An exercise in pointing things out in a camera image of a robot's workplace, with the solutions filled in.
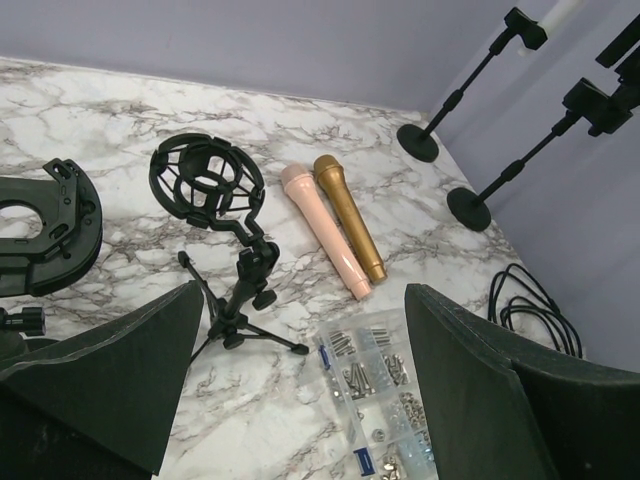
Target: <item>pink microphone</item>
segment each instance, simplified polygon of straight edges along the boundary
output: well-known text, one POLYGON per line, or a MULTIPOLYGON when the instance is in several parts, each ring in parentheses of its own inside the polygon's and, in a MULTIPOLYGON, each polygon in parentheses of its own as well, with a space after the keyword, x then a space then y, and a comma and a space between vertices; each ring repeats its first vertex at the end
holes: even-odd
POLYGON ((303 165, 295 163, 282 171, 281 178, 285 193, 302 210, 313 233, 353 296, 361 300, 369 295, 369 280, 320 200, 311 173, 303 165))

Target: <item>mini tripod stand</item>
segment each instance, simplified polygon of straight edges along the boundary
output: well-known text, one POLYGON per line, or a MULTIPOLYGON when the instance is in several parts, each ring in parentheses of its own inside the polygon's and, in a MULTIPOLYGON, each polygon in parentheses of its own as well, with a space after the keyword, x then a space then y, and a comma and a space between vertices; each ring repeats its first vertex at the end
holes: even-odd
POLYGON ((266 277, 271 272, 276 259, 278 258, 278 247, 272 242, 265 243, 271 254, 266 257, 259 252, 249 248, 240 252, 236 267, 238 268, 238 281, 233 287, 233 293, 229 301, 224 298, 217 298, 207 282, 200 276, 191 264, 191 259, 187 252, 178 253, 178 261, 183 268, 189 270, 191 276, 200 286, 207 299, 209 315, 211 318, 211 328, 207 333, 207 340, 191 358, 191 361, 200 354, 202 349, 210 342, 219 339, 223 340, 224 348, 233 350, 244 343, 245 340, 273 340, 280 345, 291 349, 297 355, 307 355, 309 347, 301 343, 293 343, 282 337, 267 332, 262 328, 249 323, 249 318, 240 312, 242 306, 254 296, 253 307, 256 310, 263 310, 276 300, 273 290, 264 290, 266 277), (252 335, 239 333, 239 330, 248 330, 252 335))

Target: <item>white marble surface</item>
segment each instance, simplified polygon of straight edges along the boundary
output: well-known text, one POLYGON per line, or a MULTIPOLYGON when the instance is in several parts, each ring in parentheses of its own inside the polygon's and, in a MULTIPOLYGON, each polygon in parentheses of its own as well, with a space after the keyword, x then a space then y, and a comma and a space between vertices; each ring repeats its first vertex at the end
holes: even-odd
MULTIPOLYGON (((215 292, 229 292, 239 252, 233 236, 170 217, 148 187, 152 152, 182 132, 228 139, 263 172, 267 200, 258 221, 282 251, 270 277, 279 299, 259 314, 246 312, 276 333, 309 342, 321 322, 401 307, 411 282, 484 315, 492 276, 517 261, 495 225, 472 233, 447 210, 446 193, 466 181, 446 150, 428 165, 397 144, 395 131, 421 121, 417 113, 7 59, 0 79, 0 175, 45 178, 42 164, 71 158, 102 201, 104 245, 93 269, 71 288, 26 299, 46 308, 54 338, 117 318, 187 281, 175 259, 182 248, 215 292), (343 287, 280 184, 285 165, 311 167, 324 153, 345 166, 389 272, 362 303, 343 287)), ((0 234, 20 230, 15 219, 0 218, 0 234)), ((200 338, 207 324, 203 317, 200 338)), ((301 359, 268 342, 235 352, 207 348, 186 381, 160 477, 350 478, 344 466, 352 456, 317 372, 314 355, 301 359)))

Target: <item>nut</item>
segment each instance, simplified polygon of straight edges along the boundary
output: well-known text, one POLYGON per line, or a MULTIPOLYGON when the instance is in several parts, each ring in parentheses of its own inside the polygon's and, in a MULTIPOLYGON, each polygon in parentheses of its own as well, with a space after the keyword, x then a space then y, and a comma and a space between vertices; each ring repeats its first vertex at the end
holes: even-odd
POLYGON ((386 435, 384 434, 384 430, 382 430, 381 428, 376 428, 371 434, 371 437, 373 438, 374 442, 382 443, 384 442, 386 435))

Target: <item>microphone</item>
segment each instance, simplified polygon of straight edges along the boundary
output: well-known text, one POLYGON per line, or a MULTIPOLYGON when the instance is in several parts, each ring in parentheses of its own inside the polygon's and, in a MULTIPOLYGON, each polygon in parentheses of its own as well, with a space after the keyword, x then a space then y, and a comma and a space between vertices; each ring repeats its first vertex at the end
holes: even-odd
POLYGON ((311 173, 296 163, 282 170, 281 179, 285 193, 302 211, 344 284, 357 300, 362 300, 371 293, 369 281, 320 200, 311 173))
POLYGON ((373 283, 382 282, 387 278, 387 272, 358 206, 353 201, 344 178, 344 168, 333 156, 322 155, 313 164, 313 169, 318 183, 338 214, 362 268, 373 283))

